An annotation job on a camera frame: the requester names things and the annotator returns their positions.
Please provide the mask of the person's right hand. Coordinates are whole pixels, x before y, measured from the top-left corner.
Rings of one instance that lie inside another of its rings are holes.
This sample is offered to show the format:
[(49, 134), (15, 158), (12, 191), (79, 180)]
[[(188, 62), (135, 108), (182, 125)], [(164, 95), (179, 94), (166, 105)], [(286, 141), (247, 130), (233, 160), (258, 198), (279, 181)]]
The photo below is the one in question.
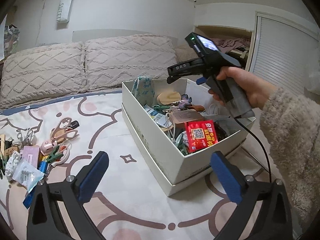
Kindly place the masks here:
[(222, 67), (217, 80), (225, 80), (228, 77), (245, 91), (252, 108), (263, 109), (268, 98), (277, 90), (273, 84), (236, 67)]

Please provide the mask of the beige fuzzy sleeve forearm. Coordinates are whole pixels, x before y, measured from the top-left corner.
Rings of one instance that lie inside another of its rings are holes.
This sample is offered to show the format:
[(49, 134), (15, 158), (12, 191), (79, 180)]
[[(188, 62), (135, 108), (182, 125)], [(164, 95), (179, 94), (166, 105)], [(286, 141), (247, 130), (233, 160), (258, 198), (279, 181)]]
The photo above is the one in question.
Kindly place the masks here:
[(278, 88), (263, 107), (260, 128), (306, 231), (319, 211), (319, 104)]

